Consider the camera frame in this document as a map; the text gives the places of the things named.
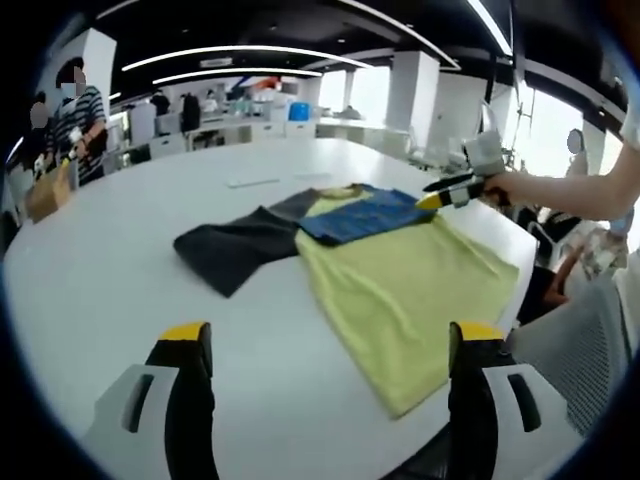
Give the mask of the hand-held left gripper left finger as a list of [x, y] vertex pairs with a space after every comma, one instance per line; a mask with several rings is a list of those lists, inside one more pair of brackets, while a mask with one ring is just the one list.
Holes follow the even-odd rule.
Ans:
[[216, 479], [211, 326], [164, 332], [95, 403], [84, 449], [113, 479]]

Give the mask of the person's right hand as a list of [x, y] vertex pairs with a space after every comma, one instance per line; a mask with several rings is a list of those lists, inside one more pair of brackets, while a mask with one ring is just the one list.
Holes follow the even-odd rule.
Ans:
[[483, 195], [498, 207], [512, 204], [511, 198], [518, 194], [525, 175], [519, 172], [505, 172], [488, 177], [484, 182]]

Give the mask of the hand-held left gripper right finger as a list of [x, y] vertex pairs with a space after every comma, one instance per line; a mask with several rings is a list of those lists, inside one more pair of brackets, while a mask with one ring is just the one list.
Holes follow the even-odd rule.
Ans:
[[488, 324], [449, 327], [450, 479], [547, 479], [569, 454], [566, 400]]

